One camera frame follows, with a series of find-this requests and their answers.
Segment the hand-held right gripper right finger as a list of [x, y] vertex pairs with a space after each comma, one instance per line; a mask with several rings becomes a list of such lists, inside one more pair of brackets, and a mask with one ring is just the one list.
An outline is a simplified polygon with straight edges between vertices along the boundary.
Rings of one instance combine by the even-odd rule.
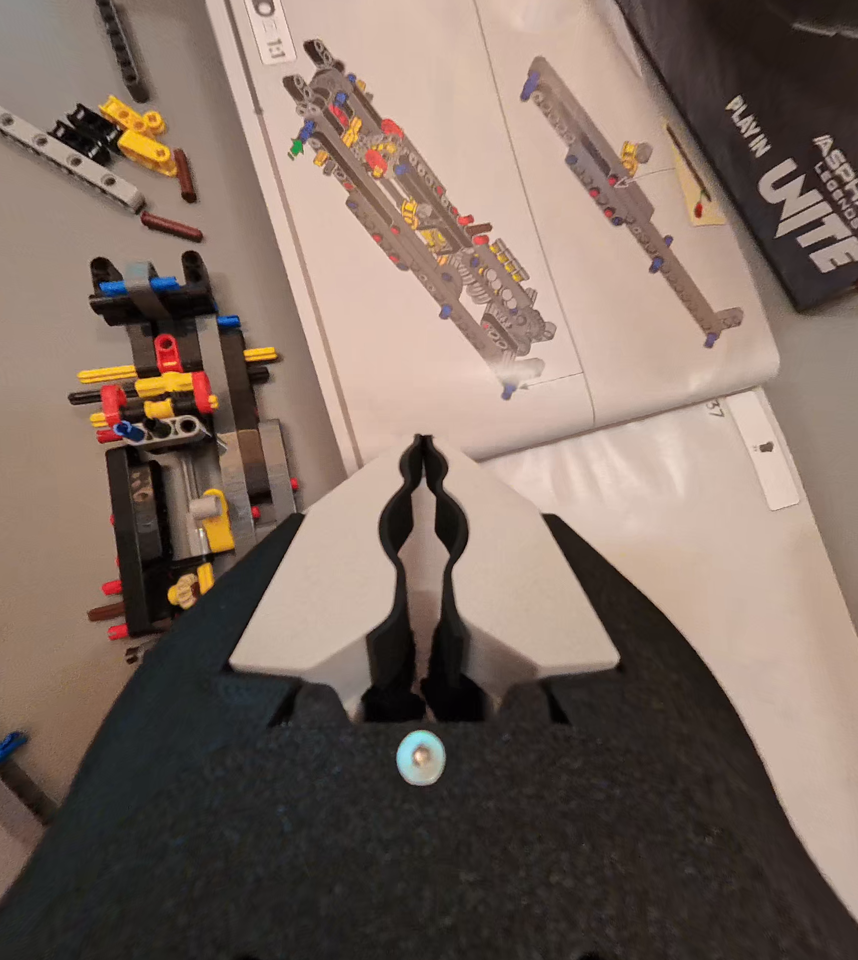
[[496, 702], [517, 685], [606, 671], [620, 656], [543, 513], [438, 438], [423, 438], [448, 553], [423, 693]]

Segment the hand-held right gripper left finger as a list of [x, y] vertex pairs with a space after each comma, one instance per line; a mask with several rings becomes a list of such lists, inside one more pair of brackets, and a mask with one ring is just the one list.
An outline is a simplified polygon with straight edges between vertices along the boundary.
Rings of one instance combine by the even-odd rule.
[[400, 551], [424, 437], [390, 448], [304, 515], [229, 664], [335, 690], [408, 690], [414, 639]]

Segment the instruction booklet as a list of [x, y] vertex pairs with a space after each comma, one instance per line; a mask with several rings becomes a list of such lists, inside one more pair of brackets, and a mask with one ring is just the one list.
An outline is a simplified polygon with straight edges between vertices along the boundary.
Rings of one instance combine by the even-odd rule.
[[[858, 636], [814, 497], [763, 387], [770, 283], [731, 214], [691, 225], [666, 104], [604, 2], [207, 2], [351, 475], [436, 431], [556, 513], [681, 628], [735, 701], [796, 831], [858, 920]], [[494, 359], [387, 237], [318, 134], [292, 140], [320, 41], [405, 134], [449, 210], [489, 222], [452, 275], [482, 331], [555, 328]]]

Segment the lego car chassis assembly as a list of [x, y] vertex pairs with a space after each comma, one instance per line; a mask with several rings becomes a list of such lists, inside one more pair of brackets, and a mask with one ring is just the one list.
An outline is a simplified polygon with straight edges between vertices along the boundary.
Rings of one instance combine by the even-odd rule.
[[258, 402], [279, 356], [219, 309], [199, 253], [181, 265], [173, 277], [90, 262], [89, 306], [125, 333], [132, 361], [81, 371], [68, 395], [104, 451], [118, 569], [88, 618], [131, 666], [299, 509], [282, 426]]

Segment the yellow lego connector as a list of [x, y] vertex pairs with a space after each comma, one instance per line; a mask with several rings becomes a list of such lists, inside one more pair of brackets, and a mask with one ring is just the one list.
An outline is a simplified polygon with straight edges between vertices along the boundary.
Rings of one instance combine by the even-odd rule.
[[160, 140], [168, 128], [158, 111], [139, 112], [111, 95], [99, 105], [99, 113], [121, 132], [118, 149], [122, 156], [154, 173], [177, 177], [172, 150]]

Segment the black lego connector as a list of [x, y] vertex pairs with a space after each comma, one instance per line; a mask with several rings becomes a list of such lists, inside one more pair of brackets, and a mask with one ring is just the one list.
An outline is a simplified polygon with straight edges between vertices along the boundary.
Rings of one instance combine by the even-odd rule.
[[109, 167], [123, 155], [119, 146], [123, 130], [81, 102], [48, 133], [101, 166]]

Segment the white lego beam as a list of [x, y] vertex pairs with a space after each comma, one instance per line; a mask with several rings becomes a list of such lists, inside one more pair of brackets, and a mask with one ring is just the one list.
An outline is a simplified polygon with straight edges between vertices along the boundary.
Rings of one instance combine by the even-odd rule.
[[146, 197], [134, 184], [1, 105], [0, 138], [132, 215], [147, 209]]

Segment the yellow car lego box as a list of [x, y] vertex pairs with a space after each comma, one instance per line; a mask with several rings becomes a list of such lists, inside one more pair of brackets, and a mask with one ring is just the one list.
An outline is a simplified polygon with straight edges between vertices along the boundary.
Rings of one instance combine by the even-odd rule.
[[858, 1], [618, 2], [792, 304], [858, 285]]

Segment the short black lego beam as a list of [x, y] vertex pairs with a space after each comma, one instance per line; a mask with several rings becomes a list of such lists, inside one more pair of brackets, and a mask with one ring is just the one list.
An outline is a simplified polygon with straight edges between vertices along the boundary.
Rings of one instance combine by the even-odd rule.
[[95, 4], [123, 86], [137, 104], [148, 103], [150, 92], [124, 11], [114, 1], [96, 1]]

